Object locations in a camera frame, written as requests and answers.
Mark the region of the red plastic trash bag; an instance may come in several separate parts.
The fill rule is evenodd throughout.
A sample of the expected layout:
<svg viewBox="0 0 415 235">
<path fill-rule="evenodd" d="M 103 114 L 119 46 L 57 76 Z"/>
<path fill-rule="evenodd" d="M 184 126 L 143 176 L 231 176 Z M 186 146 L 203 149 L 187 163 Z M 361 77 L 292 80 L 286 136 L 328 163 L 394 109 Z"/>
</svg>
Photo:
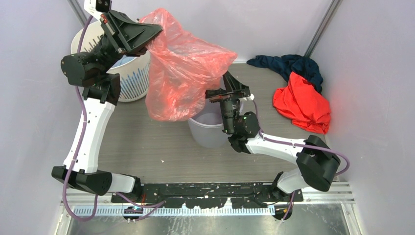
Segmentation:
<svg viewBox="0 0 415 235">
<path fill-rule="evenodd" d="M 237 53 L 206 42 L 183 29 L 166 9 L 157 8 L 141 23 L 158 24 L 162 32 L 148 46 L 148 115 L 157 121 L 185 121 L 205 106 L 205 92 L 220 88 L 222 75 Z"/>
</svg>

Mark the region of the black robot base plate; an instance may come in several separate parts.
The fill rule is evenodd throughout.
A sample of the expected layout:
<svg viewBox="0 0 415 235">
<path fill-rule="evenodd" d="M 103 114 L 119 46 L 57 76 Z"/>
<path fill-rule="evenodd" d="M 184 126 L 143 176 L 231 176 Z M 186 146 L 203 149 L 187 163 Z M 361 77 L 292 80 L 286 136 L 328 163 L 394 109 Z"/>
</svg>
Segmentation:
<svg viewBox="0 0 415 235">
<path fill-rule="evenodd" d="M 164 208 L 178 209 L 219 209 L 230 203 L 233 209 L 256 209 L 275 205 L 303 201 L 300 189 L 293 195 L 277 195 L 277 188 L 269 182 L 242 183 L 146 183 L 135 185 L 131 192 L 117 194 L 109 189 L 111 202 L 155 205 L 161 203 Z"/>
</svg>

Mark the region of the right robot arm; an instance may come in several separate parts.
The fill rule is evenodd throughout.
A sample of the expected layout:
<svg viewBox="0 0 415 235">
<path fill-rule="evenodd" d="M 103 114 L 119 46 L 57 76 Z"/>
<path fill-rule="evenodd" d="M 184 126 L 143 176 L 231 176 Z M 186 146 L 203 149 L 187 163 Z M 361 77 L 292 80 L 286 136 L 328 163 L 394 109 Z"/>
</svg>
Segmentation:
<svg viewBox="0 0 415 235">
<path fill-rule="evenodd" d="M 224 88 L 207 90 L 205 95 L 210 102 L 219 103 L 223 132 L 229 136 L 231 147 L 236 152 L 268 155 L 296 165 L 294 170 L 277 174 L 269 194 L 284 201 L 296 190 L 307 187 L 329 191 L 341 164 L 340 155 L 314 135 L 287 139 L 264 134 L 256 113 L 240 113 L 241 101 L 254 99 L 249 86 L 240 83 L 230 72 L 222 80 Z"/>
</svg>

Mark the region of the grey plastic trash bin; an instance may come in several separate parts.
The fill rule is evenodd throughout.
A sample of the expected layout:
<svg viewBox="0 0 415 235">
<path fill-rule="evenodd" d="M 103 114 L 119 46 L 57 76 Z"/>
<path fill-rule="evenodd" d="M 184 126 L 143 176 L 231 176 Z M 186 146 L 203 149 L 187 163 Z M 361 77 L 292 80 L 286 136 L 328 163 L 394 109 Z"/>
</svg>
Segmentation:
<svg viewBox="0 0 415 235">
<path fill-rule="evenodd" d="M 225 90 L 223 78 L 218 89 Z M 188 125 L 194 140 L 200 146 L 218 148 L 227 143 L 228 137 L 235 132 L 234 125 L 242 110 L 241 100 L 212 103 L 206 99 L 205 92 L 204 108 L 188 120 Z"/>
</svg>

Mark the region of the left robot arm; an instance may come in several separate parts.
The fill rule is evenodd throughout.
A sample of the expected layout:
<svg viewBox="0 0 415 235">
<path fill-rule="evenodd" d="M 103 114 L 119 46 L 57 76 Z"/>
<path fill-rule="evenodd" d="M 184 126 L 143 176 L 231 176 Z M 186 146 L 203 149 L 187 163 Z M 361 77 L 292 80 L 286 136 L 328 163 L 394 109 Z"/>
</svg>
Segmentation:
<svg viewBox="0 0 415 235">
<path fill-rule="evenodd" d="M 122 57 L 138 57 L 161 32 L 158 24 L 138 23 L 125 14 L 110 10 L 100 16 L 103 33 L 90 49 L 61 60 L 68 83 L 82 88 L 82 114 L 70 152 L 51 175 L 73 188 L 102 196 L 123 192 L 125 198 L 137 202 L 143 195 L 140 179 L 98 169 L 99 150 L 108 121 L 121 93 L 120 75 L 109 72 Z"/>
</svg>

